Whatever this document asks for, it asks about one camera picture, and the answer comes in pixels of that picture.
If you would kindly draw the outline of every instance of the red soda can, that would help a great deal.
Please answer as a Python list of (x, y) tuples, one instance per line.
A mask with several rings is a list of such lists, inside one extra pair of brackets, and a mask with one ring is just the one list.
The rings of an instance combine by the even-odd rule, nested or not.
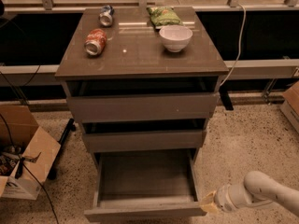
[(96, 56), (101, 54), (106, 42), (106, 33), (102, 29), (94, 29), (87, 35), (84, 48), (88, 54)]

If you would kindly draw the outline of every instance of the green chip bag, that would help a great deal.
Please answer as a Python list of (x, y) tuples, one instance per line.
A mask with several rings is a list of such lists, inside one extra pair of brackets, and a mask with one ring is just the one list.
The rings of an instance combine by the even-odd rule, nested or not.
[(182, 25), (181, 19), (171, 7), (148, 7), (151, 22), (156, 26)]

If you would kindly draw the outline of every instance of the blue soda can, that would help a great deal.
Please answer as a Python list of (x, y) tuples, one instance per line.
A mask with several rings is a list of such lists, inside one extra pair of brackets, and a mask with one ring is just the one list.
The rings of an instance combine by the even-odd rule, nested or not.
[(113, 17), (112, 17), (113, 13), (114, 13), (114, 9), (111, 5), (103, 6), (100, 9), (100, 16), (99, 16), (100, 24), (103, 26), (111, 26), (113, 23)]

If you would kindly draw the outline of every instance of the soda can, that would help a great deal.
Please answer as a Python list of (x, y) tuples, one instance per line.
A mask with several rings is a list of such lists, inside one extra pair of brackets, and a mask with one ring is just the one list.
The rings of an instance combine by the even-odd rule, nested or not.
[(87, 35), (84, 48), (91, 56), (101, 54), (107, 42), (106, 33), (102, 29), (94, 29)]
[(113, 23), (114, 9), (111, 5), (103, 6), (100, 9), (99, 21), (103, 26), (111, 26)]

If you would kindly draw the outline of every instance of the bottom drawer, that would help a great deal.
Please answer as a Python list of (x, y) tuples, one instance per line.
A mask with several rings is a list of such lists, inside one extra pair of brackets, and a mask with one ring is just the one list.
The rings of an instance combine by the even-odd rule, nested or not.
[(199, 207), (188, 149), (103, 153), (90, 222), (192, 217)]

